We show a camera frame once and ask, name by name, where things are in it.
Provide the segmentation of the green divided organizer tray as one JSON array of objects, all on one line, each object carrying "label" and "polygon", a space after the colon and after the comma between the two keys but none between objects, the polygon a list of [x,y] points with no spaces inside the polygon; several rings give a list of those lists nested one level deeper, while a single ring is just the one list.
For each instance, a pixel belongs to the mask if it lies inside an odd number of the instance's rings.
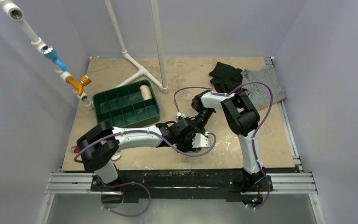
[{"label": "green divided organizer tray", "polygon": [[[139,87],[147,85],[152,99],[144,101]],[[160,107],[148,80],[97,93],[93,96],[97,123],[106,121],[112,126],[135,128],[149,126],[160,120]]]}]

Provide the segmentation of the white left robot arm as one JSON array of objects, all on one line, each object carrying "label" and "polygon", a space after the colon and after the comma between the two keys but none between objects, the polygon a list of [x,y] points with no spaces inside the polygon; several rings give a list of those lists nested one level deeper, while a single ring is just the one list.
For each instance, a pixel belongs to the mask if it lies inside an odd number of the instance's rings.
[{"label": "white left robot arm", "polygon": [[195,156],[202,148],[200,138],[204,133],[190,118],[143,128],[119,128],[104,121],[77,140],[79,151],[74,161],[96,174],[107,190],[114,191],[120,186],[117,167],[111,161],[117,152],[137,147],[171,147],[180,154]]}]

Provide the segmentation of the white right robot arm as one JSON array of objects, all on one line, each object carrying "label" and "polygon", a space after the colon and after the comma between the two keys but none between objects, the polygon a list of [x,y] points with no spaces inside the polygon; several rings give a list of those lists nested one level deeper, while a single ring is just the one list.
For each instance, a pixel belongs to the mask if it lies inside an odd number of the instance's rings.
[{"label": "white right robot arm", "polygon": [[237,135],[241,146],[243,169],[248,173],[243,177],[243,184],[249,190],[260,186],[262,180],[258,174],[261,173],[263,165],[259,161],[255,136],[260,115],[246,93],[223,94],[204,91],[192,99],[191,107],[198,113],[193,121],[199,129],[205,128],[216,110],[224,112],[226,123]]}]

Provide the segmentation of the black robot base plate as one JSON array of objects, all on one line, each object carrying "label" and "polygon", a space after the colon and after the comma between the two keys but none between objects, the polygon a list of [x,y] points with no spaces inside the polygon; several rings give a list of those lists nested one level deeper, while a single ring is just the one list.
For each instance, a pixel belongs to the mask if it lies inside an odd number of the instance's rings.
[{"label": "black robot base plate", "polygon": [[105,184],[93,175],[91,191],[123,193],[125,203],[147,199],[219,199],[259,205],[273,190],[271,177],[243,168],[119,170],[119,179]]}]

